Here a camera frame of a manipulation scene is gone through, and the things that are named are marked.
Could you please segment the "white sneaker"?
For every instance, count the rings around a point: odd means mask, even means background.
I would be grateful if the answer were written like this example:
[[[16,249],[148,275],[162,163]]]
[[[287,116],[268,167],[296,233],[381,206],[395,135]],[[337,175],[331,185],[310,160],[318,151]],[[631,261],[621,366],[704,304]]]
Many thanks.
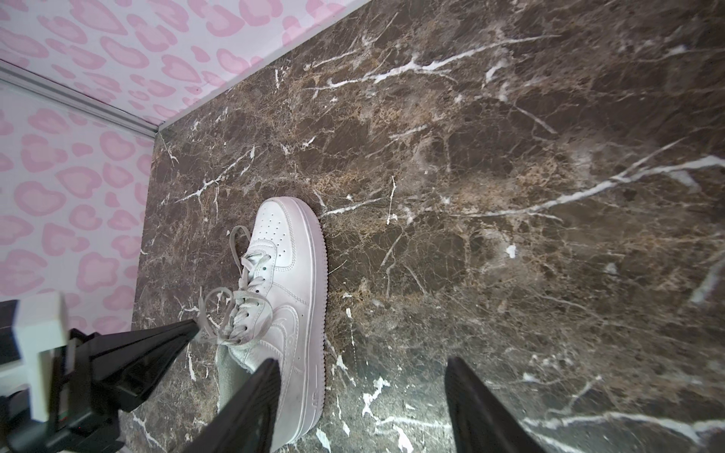
[[[218,406],[224,408],[265,360],[277,360],[281,395],[271,447],[277,451],[296,443],[323,413],[328,258],[319,221],[298,198],[265,200],[249,232],[247,251],[239,253],[261,251],[272,257],[264,272],[264,295],[273,320],[251,347],[217,347]]]

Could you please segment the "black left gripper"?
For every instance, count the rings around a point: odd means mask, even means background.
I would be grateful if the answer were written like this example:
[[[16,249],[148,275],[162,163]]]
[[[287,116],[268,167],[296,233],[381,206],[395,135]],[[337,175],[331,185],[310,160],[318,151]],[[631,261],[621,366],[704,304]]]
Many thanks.
[[[49,387],[47,419],[33,417],[30,389],[1,398],[3,452],[119,452],[125,443],[119,411],[130,413],[156,390],[179,354],[198,335],[186,320],[150,330],[86,335],[42,357]]]

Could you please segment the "white shoelace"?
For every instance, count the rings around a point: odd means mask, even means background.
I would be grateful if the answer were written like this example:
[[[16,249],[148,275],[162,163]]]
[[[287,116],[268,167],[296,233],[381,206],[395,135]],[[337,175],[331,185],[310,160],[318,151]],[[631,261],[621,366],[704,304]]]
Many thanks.
[[[251,347],[260,339],[273,320],[273,308],[264,295],[266,279],[272,257],[261,251],[242,255],[237,250],[237,240],[251,239],[249,230],[235,226],[228,236],[232,258],[239,271],[238,288],[217,287],[198,300],[198,339],[203,343],[224,345],[224,347]],[[223,319],[219,324],[211,322],[208,304],[217,302],[224,307]]]

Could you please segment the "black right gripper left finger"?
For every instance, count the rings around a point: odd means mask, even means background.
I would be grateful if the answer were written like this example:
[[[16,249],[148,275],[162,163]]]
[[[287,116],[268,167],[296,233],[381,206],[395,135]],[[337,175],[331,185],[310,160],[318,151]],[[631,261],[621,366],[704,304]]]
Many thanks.
[[[280,395],[279,362],[267,359],[183,452],[270,452]]]

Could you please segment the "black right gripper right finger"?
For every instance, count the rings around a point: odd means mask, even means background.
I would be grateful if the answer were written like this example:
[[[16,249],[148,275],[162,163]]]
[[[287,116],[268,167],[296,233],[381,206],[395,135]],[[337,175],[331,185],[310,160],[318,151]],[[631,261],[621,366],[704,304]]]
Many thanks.
[[[447,361],[445,390],[458,452],[544,453],[463,359]]]

